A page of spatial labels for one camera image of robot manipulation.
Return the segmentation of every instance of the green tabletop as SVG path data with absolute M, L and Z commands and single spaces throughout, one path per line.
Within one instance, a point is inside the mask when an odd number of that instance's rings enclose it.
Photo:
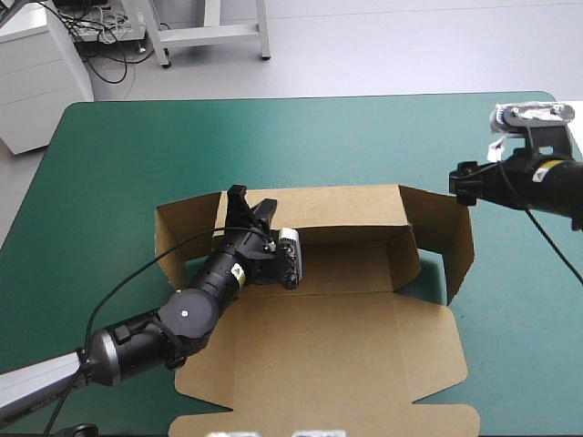
M 400 183 L 447 191 L 458 161 L 484 161 L 497 102 L 544 93 L 75 104 L 55 133 L 0 251 L 0 368 L 68 351 L 113 285 L 154 255 L 154 207 L 227 189 Z M 469 403 L 482 433 L 583 432 L 583 293 L 520 212 L 472 208 L 476 262 L 452 304 L 468 379 L 427 400 Z M 581 235 L 543 224 L 576 265 Z M 404 292 L 442 284 L 435 254 Z M 158 266 L 97 325 L 160 305 Z M 216 407 L 177 394 L 163 368 L 69 398 L 55 429 L 163 433 Z M 41 432 L 37 412 L 6 430 Z

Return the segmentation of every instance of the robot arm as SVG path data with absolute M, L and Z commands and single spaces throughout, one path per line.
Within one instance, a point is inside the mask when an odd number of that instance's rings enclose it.
M 571 218 L 583 229 L 583 163 L 573 158 L 567 124 L 573 108 L 560 103 L 498 105 L 493 131 L 522 137 L 525 146 L 494 164 L 461 162 L 449 175 L 449 191 L 462 205 L 481 198 L 514 209 L 538 209 Z
M 270 234 L 277 201 L 264 199 L 250 208 L 245 193 L 243 186 L 229 190 L 227 230 L 190 288 L 158 309 L 97 330 L 87 351 L 0 375 L 0 428 L 56 399 L 72 378 L 76 388 L 91 382 L 112 386 L 161 363 L 177 369 L 207 346 L 245 284 L 296 288 L 302 279 L 298 232 L 282 229 L 275 244 Z

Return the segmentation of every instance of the white table frame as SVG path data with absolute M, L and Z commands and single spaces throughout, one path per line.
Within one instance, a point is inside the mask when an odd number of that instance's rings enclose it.
M 162 29 L 152 0 L 135 0 L 143 16 L 156 57 L 164 67 L 170 66 L 169 49 L 173 47 L 210 46 L 243 41 L 261 42 L 261 57 L 271 58 L 265 0 L 255 0 L 257 22 L 220 25 L 220 0 L 204 0 L 204 23 L 201 27 Z

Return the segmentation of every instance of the black cable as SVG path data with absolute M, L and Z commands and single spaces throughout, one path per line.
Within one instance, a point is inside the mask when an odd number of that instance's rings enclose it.
M 91 333 L 93 330 L 93 323 L 95 321 L 97 314 L 99 313 L 99 310 L 101 310 L 101 308 L 103 308 L 103 306 L 107 303 L 107 301 L 110 300 L 111 298 L 113 298 L 114 295 L 123 286 L 125 286 L 128 282 L 130 282 L 132 279 L 134 279 L 137 275 L 142 273 L 148 267 L 156 264 L 158 261 L 160 261 L 161 259 L 166 257 L 169 253 L 180 248 L 181 246 L 184 246 L 186 243 L 189 243 L 194 239 L 204 237 L 205 235 L 213 234 L 213 233 L 218 232 L 218 231 L 226 231 L 226 230 L 242 230 L 245 232 L 250 232 L 253 234 L 257 234 L 260 237 L 263 237 L 268 243 L 272 242 L 271 237 L 268 236 L 267 234 L 265 234 L 264 232 L 261 232 L 260 230 L 242 228 L 242 227 L 237 227 L 237 226 L 225 226 L 222 228 L 203 230 L 202 232 L 192 234 L 189 237 L 186 237 L 182 241 L 178 242 L 177 244 L 175 244 L 171 248 L 166 249 L 165 251 L 163 251 L 162 253 L 157 255 L 157 257 L 148 261 L 146 264 L 141 266 L 139 269 L 136 269 L 133 273 L 131 273 L 129 276 L 127 276 L 125 279 L 121 280 L 118 285 L 116 285 L 102 300 L 99 301 L 99 303 L 96 305 L 96 307 L 93 309 L 93 311 L 91 311 L 91 315 L 89 316 L 89 320 L 87 322 L 87 328 L 85 331 L 85 343 L 84 343 L 85 346 L 84 346 L 83 353 L 82 353 L 82 355 L 85 357 L 85 359 L 89 356 L 89 342 L 91 341 Z M 73 390 L 73 387 L 75 386 L 75 382 L 77 382 L 77 379 L 79 378 L 79 376 L 81 376 L 81 374 L 83 373 L 83 371 L 87 365 L 88 365 L 87 362 L 81 363 L 81 366 L 79 367 L 79 369 L 77 370 L 75 375 L 73 375 L 71 377 L 71 379 L 69 380 L 69 383 L 68 383 L 66 389 L 60 394 L 58 403 L 56 404 L 56 407 L 53 410 L 53 413 L 51 414 L 51 417 L 50 417 L 48 423 L 46 424 L 45 431 L 43 432 L 43 437 L 47 437 L 47 435 L 51 432 L 51 428 L 53 428 L 53 425 L 55 424 L 56 417 L 58 416 L 61 409 L 63 408 L 63 404 L 65 403 L 66 397 Z
M 105 53 L 98 53 L 99 56 L 103 56 L 106 59 L 111 59 L 112 61 L 116 61 L 119 63 L 124 63 L 124 61 L 122 61 L 121 59 L 116 59 L 113 56 L 108 56 Z M 135 64 L 141 64 L 142 62 L 148 60 L 151 58 L 151 56 L 154 55 L 154 50 L 152 50 L 151 52 L 149 52 L 146 56 L 142 57 L 141 59 L 139 59 L 138 61 L 126 61 L 126 64 L 130 64 L 130 65 L 135 65 Z
M 168 30 L 170 30 L 170 26 L 169 26 L 169 25 L 167 25 L 166 23 L 160 23 L 160 25 L 164 25 L 164 26 L 165 26 L 165 27 L 166 27 Z M 108 56 L 108 55 L 106 55 L 106 54 L 104 54 L 104 53 L 99 53 L 99 55 L 100 55 L 100 56 L 103 56 L 103 57 L 105 57 L 105 58 L 107 58 L 107 59 L 111 59 L 112 61 L 121 62 L 121 63 L 123 63 L 123 62 L 124 62 L 124 61 L 122 61 L 121 59 L 116 59 L 115 57 L 113 57 L 113 56 Z M 150 52 L 149 52 L 149 53 L 148 53 L 148 54 L 147 54 L 145 57 L 142 57 L 142 58 L 141 58 L 141 59 L 139 59 L 138 61 L 126 61 L 126 63 L 128 63 L 128 64 L 132 64 L 132 65 L 135 65 L 135 64 L 141 64 L 141 63 L 142 63 L 142 62 L 144 62 L 145 60 L 149 59 L 149 58 L 150 58 L 152 55 L 154 55 L 154 50 L 151 50 L 151 51 L 150 51 Z
M 54 10 L 53 8 L 45 5 L 44 3 L 42 3 L 42 1 L 40 0 L 31 0 L 33 3 L 37 3 L 41 6 L 43 6 L 46 10 L 50 11 L 51 14 L 53 14 L 54 16 L 56 16 L 56 18 L 61 22 L 61 24 L 65 27 L 65 29 L 67 30 L 67 32 L 73 37 L 73 40 L 77 43 L 81 43 L 83 42 L 83 38 L 81 38 L 81 36 L 79 35 L 78 31 L 75 29 L 75 26 L 79 26 L 80 23 L 89 23 L 92 25 L 99 25 L 102 27 L 100 32 L 97 32 L 97 52 L 98 52 L 98 43 L 99 43 L 99 36 L 104 33 L 104 32 L 109 32 L 111 34 L 111 36 L 113 36 L 114 40 L 115 40 L 115 44 L 118 45 L 119 47 L 119 51 L 121 53 L 121 56 L 123 58 L 122 62 L 124 64 L 124 73 L 122 75 L 122 77 L 118 80 L 109 80 L 103 76 L 101 76 L 98 71 L 96 70 L 96 68 L 93 66 L 93 64 L 91 64 L 91 62 L 89 61 L 90 57 L 94 57 L 94 56 L 88 56 L 86 57 L 86 59 L 84 60 L 84 62 L 89 66 L 89 68 L 95 73 L 95 75 L 100 78 L 101 80 L 103 80 L 104 82 L 111 84 L 111 85 L 116 85 L 116 84 L 120 84 L 121 82 L 123 82 L 126 77 L 128 76 L 128 62 L 126 59 L 126 52 L 123 48 L 123 46 L 121 45 L 121 42 L 119 41 L 118 37 L 115 35 L 115 33 L 113 32 L 111 27 L 107 27 L 106 25 L 104 25 L 103 23 L 99 23 L 98 21 L 91 21 L 91 20 L 86 20 L 84 18 L 74 18 L 72 16 L 67 16 L 67 15 L 62 15 L 60 13 L 58 13 L 56 10 Z
M 500 161 L 500 163 L 498 165 L 498 168 L 500 168 L 500 174 L 502 175 L 502 179 L 505 181 L 506 185 L 508 186 L 508 189 L 510 189 L 510 191 L 512 192 L 512 195 L 518 201 L 518 204 L 527 213 L 528 218 L 530 219 L 530 221 L 533 222 L 533 224 L 535 225 L 535 227 L 538 229 L 538 232 L 540 232 L 542 234 L 542 236 L 545 238 L 545 240 L 550 245 L 550 247 L 553 248 L 553 250 L 557 253 L 558 257 L 561 258 L 561 260 L 565 263 L 565 265 L 568 267 L 568 269 L 571 270 L 571 272 L 573 272 L 573 274 L 578 279 L 578 281 L 581 283 L 581 285 L 583 285 L 583 277 L 581 277 L 581 274 L 577 271 L 577 269 L 575 269 L 575 267 L 573 266 L 573 264 L 571 264 L 569 262 L 569 260 L 567 259 L 567 257 L 563 254 L 563 252 L 561 252 L 561 250 L 558 248 L 558 246 L 555 243 L 555 241 L 553 241 L 553 239 L 547 234 L 547 232 L 540 225 L 540 223 L 538 223 L 538 220 L 535 218 L 535 216 L 533 216 L 533 214 L 530 211 L 530 208 L 528 207 L 527 203 L 520 197 L 520 195 L 518 194 L 518 192 L 512 186 L 512 183 L 510 183 L 510 179 L 508 179 L 508 176 L 506 175 L 506 171 L 504 170 L 504 166 L 502 165 L 502 161 Z

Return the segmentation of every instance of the cardboard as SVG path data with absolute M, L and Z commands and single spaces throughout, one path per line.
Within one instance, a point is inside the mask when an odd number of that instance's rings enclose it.
M 397 185 L 248 192 L 251 205 L 263 198 L 278 199 L 274 230 L 299 230 L 304 280 L 296 290 L 241 291 L 176 377 L 179 392 L 233 411 L 180 417 L 170 436 L 476 436 L 471 407 L 412 404 L 467 375 L 451 311 L 392 293 L 417 275 L 417 248 L 429 249 L 443 254 L 451 301 L 474 258 L 467 208 Z M 225 212 L 226 193 L 159 206 L 157 251 L 224 226 Z M 186 287 L 185 262 L 212 244 L 195 241 L 160 267 Z

